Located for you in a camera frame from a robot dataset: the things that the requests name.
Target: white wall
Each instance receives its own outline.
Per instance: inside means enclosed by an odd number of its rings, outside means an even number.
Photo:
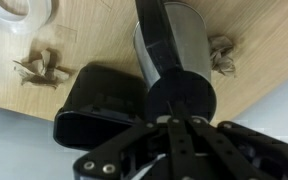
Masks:
[[[288,143],[288,80],[234,121]]]
[[[0,180],[72,180],[83,151],[63,148],[53,122],[0,109]]]

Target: screw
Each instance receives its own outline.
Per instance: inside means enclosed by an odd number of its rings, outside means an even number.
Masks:
[[[199,124],[199,123],[201,123],[201,120],[200,120],[200,119],[194,119],[194,120],[193,120],[193,122],[195,122],[195,123],[198,123],[198,124]]]
[[[185,177],[182,178],[182,180],[193,180],[193,178],[185,176]]]
[[[105,174],[112,174],[115,172],[115,166],[113,164],[106,164],[104,167],[103,167],[103,172]]]
[[[92,161],[88,161],[84,164],[84,169],[86,170],[92,170],[95,168],[95,163]]]
[[[227,128],[227,129],[231,129],[232,128],[232,125],[230,125],[230,124],[224,124],[223,125],[225,128]]]
[[[146,127],[152,128],[152,127],[154,127],[154,125],[153,125],[152,123],[147,123],[147,124],[146,124]]]

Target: wooden surface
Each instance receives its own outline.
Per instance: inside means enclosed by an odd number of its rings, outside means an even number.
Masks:
[[[0,0],[9,11],[27,12],[25,0]],[[229,120],[288,78],[288,1],[185,0],[204,17],[208,34],[236,44],[236,78],[213,73],[218,96],[214,122]],[[75,71],[89,62],[140,76],[132,35],[134,0],[56,0],[50,22],[30,35],[0,30],[0,107],[53,120],[77,73],[56,90],[21,86],[12,60],[57,49],[61,65]]]

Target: metal cylinder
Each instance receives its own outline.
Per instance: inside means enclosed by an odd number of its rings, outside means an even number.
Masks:
[[[203,18],[183,3],[166,3],[165,8],[183,69],[195,72],[211,82],[209,44]],[[151,88],[160,75],[145,48],[139,24],[134,33],[134,47],[146,84]]]

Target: cylindrical can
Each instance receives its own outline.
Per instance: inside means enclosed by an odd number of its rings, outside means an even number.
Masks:
[[[195,72],[210,82],[211,61],[203,18],[183,3],[169,2],[165,4],[165,9],[183,69]],[[151,88],[160,75],[145,48],[139,24],[134,33],[134,47],[146,84]]]

